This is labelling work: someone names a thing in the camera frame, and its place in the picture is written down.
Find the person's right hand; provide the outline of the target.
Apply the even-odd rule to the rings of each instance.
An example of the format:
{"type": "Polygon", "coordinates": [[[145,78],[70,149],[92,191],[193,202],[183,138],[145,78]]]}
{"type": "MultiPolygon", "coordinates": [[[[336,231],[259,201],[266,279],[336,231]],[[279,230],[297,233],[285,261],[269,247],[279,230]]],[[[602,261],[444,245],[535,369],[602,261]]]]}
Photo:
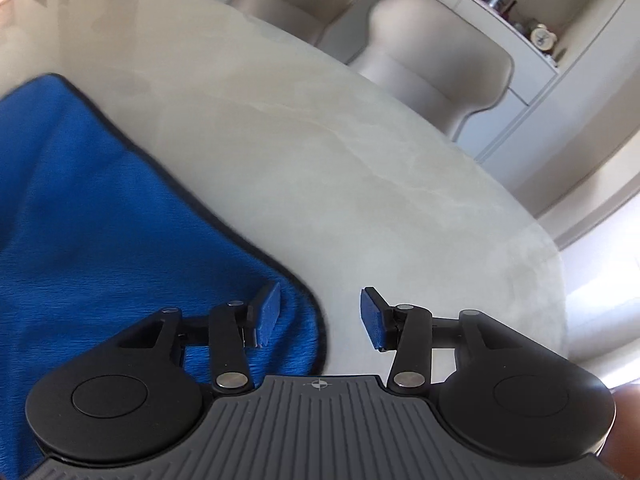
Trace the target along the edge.
{"type": "Polygon", "coordinates": [[[640,476],[640,386],[628,384],[613,390],[615,422],[600,460],[625,479],[640,476]]]}

